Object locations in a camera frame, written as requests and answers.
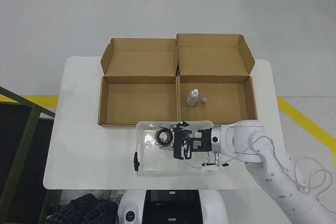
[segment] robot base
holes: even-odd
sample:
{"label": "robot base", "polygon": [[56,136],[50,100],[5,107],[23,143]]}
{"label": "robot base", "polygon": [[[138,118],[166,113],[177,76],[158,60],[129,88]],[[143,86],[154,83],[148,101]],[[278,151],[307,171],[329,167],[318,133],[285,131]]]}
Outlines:
{"label": "robot base", "polygon": [[119,223],[228,224],[217,190],[127,190],[118,208]]}

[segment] black metal frame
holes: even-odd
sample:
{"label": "black metal frame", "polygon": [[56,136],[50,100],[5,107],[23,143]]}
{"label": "black metal frame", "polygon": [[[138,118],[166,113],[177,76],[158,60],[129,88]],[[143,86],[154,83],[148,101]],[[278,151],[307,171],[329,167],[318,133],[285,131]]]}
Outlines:
{"label": "black metal frame", "polygon": [[19,104],[23,104],[31,108],[31,112],[27,120],[24,132],[22,134],[20,144],[18,146],[15,158],[13,159],[8,178],[6,179],[4,189],[0,197],[0,223],[5,223],[6,215],[10,208],[12,198],[15,194],[15,190],[21,176],[22,168],[24,167],[26,156],[29,151],[32,138],[34,136],[40,114],[44,113],[54,118],[55,113],[29,100],[26,100],[25,98],[14,94],[13,92],[6,90],[1,86],[0,94],[17,101]]}

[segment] gray floor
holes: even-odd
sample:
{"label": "gray floor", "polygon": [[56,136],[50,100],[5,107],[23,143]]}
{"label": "gray floor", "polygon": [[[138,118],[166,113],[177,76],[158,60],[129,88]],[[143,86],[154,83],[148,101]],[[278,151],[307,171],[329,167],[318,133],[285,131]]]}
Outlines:
{"label": "gray floor", "polygon": [[[336,0],[3,0],[0,85],[21,95],[58,95],[68,57],[101,55],[113,37],[178,32],[243,34],[253,56],[270,61],[277,95],[336,138]],[[281,123],[294,159],[310,156],[333,172],[321,200],[336,210],[329,149],[282,113]]]}

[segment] white bottle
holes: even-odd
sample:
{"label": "white bottle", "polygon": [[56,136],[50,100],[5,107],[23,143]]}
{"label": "white bottle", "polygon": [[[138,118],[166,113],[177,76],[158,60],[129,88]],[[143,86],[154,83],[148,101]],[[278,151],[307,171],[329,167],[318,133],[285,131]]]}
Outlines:
{"label": "white bottle", "polygon": [[193,106],[195,102],[197,102],[198,96],[199,96],[198,90],[197,89],[192,90],[189,93],[189,96],[186,100],[186,104],[188,104],[188,106]]}

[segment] bottle cap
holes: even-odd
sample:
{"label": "bottle cap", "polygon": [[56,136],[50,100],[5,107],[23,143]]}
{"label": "bottle cap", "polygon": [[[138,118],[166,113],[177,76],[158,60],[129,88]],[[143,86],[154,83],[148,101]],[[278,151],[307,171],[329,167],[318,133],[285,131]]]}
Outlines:
{"label": "bottle cap", "polygon": [[199,92],[198,90],[195,88],[193,91],[192,91],[192,96],[198,96],[199,95]]}

